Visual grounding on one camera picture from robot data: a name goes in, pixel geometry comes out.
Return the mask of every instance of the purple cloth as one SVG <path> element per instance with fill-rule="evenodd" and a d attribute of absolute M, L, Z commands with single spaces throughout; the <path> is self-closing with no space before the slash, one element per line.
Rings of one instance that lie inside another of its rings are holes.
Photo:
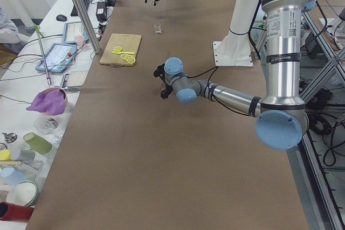
<path fill-rule="evenodd" d="M 40 92 L 33 99 L 32 104 L 26 110 L 48 113 L 49 115 L 62 114 L 65 111 L 64 95 L 60 90 L 54 90 L 47 95 Z"/>

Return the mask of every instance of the keyboard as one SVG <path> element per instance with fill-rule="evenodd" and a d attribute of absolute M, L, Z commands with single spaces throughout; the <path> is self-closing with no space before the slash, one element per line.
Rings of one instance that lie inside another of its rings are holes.
<path fill-rule="evenodd" d="M 90 5 L 91 0 L 82 0 L 82 1 L 84 2 L 85 8 L 87 10 L 88 6 Z M 78 11 L 77 11 L 77 8 L 75 8 L 75 6 L 73 6 L 71 16 L 78 16 Z"/>

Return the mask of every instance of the computer mouse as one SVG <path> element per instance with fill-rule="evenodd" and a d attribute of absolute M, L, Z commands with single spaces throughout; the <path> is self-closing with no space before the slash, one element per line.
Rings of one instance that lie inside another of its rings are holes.
<path fill-rule="evenodd" d="M 64 15 L 57 15 L 56 20 L 60 21 L 60 22 L 65 22 L 65 21 L 67 21 L 67 17 Z"/>

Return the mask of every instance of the qr code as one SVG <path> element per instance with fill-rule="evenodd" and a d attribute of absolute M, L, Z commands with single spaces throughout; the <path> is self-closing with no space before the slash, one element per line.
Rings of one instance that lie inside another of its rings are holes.
<path fill-rule="evenodd" d="M 296 36 L 296 29 L 289 29 L 289 36 Z"/>

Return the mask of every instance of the wooden cutting board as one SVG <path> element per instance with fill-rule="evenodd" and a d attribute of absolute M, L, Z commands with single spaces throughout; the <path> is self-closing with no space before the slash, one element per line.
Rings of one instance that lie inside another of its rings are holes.
<path fill-rule="evenodd" d="M 113 33 L 107 43 L 99 63 L 102 65 L 133 66 L 135 63 L 127 63 L 124 59 L 121 59 L 120 54 L 114 54 L 112 51 L 114 47 L 121 46 L 122 51 L 134 51 L 135 54 L 132 56 L 136 59 L 140 41 L 141 35 Z"/>

